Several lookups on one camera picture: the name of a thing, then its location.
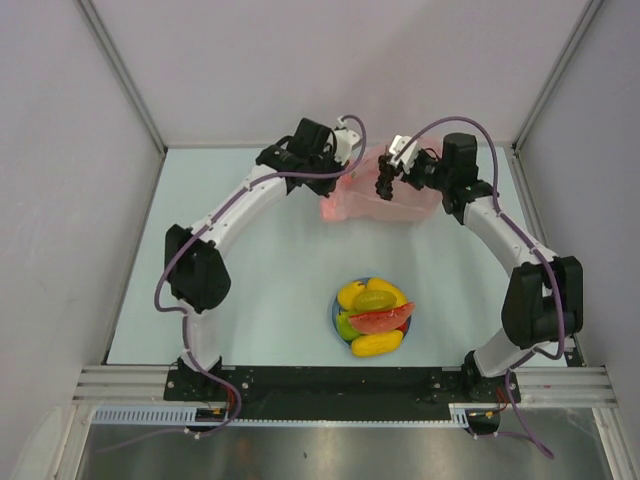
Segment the black fake grapes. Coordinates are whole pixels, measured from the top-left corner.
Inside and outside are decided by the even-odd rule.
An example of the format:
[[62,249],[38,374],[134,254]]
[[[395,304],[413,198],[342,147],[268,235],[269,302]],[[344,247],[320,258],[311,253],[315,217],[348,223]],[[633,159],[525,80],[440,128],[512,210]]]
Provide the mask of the black fake grapes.
[[375,190],[382,200],[391,201],[393,199],[393,182],[400,173],[401,168],[392,163],[390,153],[378,157],[378,177],[375,182]]

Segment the pink plastic bag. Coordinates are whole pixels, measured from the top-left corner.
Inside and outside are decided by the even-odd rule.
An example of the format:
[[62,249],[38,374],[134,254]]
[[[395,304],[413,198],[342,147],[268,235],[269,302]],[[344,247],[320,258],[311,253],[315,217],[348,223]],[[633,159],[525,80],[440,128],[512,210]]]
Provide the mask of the pink plastic bag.
[[342,176],[328,197],[321,197],[319,210],[325,222],[341,222],[355,218],[370,218],[387,222],[421,222],[440,206],[440,192],[427,187],[415,190],[395,179],[392,199],[383,200],[376,193],[378,159],[387,150],[379,145],[369,150],[358,167]]

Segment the yellow fake pear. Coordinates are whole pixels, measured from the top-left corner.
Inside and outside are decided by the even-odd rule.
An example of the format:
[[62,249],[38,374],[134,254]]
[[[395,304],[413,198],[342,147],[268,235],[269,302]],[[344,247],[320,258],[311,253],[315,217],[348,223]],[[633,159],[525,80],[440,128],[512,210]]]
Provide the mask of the yellow fake pear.
[[352,310],[355,299],[366,290],[362,281],[353,281],[344,285],[337,294],[337,301],[342,310]]

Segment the blue plastic bowl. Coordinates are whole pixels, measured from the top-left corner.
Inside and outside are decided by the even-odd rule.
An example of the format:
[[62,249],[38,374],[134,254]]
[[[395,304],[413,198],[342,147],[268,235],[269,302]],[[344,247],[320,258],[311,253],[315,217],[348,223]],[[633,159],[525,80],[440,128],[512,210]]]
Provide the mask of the blue plastic bowl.
[[[362,281],[363,283],[367,284],[367,281],[368,281],[370,278],[372,278],[372,277],[369,277],[369,278],[362,278],[362,279],[357,279],[357,280],[354,280],[354,281]],[[329,313],[330,313],[330,319],[331,319],[331,322],[332,322],[332,324],[333,324],[333,327],[334,327],[334,329],[335,329],[335,331],[336,331],[337,335],[339,336],[339,334],[338,334],[338,332],[337,332],[337,329],[336,329],[336,316],[337,316],[339,313],[341,313],[341,312],[347,312],[350,316],[353,316],[353,315],[357,315],[357,314],[361,314],[361,313],[366,313],[366,312],[358,312],[358,311],[356,311],[356,310],[354,310],[354,309],[352,309],[352,310],[342,310],[342,309],[341,309],[341,307],[340,307],[340,306],[339,306],[339,304],[338,304],[338,301],[337,301],[337,294],[336,294],[336,296],[335,296],[335,298],[334,298],[334,300],[333,300],[333,303],[331,304],[331,307],[330,307],[330,309],[329,309]],[[346,342],[346,341],[344,341],[344,340],[342,340],[342,341],[343,341],[344,343],[346,343],[347,345],[351,345],[351,343],[352,343],[352,341],[351,341],[351,342]]]

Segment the fake watermelon slice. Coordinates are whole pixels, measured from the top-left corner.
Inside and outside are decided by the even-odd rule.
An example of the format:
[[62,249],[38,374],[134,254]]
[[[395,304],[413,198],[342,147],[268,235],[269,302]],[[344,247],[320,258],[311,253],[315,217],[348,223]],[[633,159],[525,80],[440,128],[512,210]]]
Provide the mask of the fake watermelon slice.
[[350,316],[352,327],[361,334],[377,334],[391,330],[399,330],[399,327],[409,321],[415,310],[415,303],[409,302],[403,306],[385,311],[372,311]]

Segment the green fake pear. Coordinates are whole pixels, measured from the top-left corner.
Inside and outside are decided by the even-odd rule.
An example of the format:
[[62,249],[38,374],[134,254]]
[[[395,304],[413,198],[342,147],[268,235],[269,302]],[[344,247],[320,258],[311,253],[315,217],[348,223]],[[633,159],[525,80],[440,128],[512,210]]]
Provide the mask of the green fake pear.
[[351,342],[361,336],[361,333],[351,326],[350,315],[347,312],[341,312],[336,316],[336,329],[342,340]]

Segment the yellow fake mango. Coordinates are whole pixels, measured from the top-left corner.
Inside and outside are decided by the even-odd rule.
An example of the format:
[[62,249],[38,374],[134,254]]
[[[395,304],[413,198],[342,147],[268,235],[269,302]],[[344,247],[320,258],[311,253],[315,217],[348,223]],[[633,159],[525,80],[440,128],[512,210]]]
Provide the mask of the yellow fake mango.
[[394,307],[400,307],[408,303],[405,293],[387,280],[379,277],[372,277],[367,281],[366,286],[368,290],[379,290],[393,294],[396,298]]

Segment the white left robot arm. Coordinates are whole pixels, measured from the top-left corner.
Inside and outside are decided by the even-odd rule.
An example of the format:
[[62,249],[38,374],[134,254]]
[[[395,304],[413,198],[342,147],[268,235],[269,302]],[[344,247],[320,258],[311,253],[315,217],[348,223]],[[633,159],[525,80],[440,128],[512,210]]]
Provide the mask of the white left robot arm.
[[209,313],[231,289],[225,256],[232,244],[295,188],[305,185],[318,196],[328,196],[349,168],[353,151],[365,143],[344,118],[334,128],[304,118],[294,134],[258,154],[255,165],[221,205],[189,227],[175,224],[166,232],[164,271],[154,305],[160,312],[183,316],[180,359],[191,369],[185,385],[197,398],[210,399],[221,387],[221,376],[212,369],[221,352],[212,339]]

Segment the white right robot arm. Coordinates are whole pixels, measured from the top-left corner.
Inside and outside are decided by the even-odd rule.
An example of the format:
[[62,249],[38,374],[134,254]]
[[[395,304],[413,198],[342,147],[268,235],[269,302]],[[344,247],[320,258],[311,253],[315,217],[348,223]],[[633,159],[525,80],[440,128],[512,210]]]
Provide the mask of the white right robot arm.
[[579,260],[557,255],[505,213],[496,187],[479,177],[475,136],[446,135],[439,155],[419,147],[414,137],[396,136],[389,152],[402,182],[440,192],[445,212],[474,233],[509,276],[502,326],[465,358],[463,393],[484,401],[496,391],[497,378],[534,355],[561,358],[566,339],[584,325]]

